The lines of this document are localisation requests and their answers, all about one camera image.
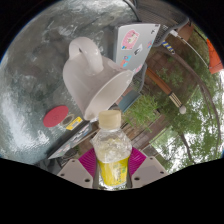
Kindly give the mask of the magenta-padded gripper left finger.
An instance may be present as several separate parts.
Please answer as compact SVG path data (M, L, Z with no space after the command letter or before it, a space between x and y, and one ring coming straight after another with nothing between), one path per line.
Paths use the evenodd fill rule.
M58 176L81 187L92 187L97 170L94 149L88 150L79 159L71 159L58 173Z

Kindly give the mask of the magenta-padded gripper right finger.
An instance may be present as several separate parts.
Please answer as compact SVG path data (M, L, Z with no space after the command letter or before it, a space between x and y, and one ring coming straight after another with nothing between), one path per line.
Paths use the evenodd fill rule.
M128 162L128 187L140 188L167 176L165 168L154 156L145 156L133 148Z

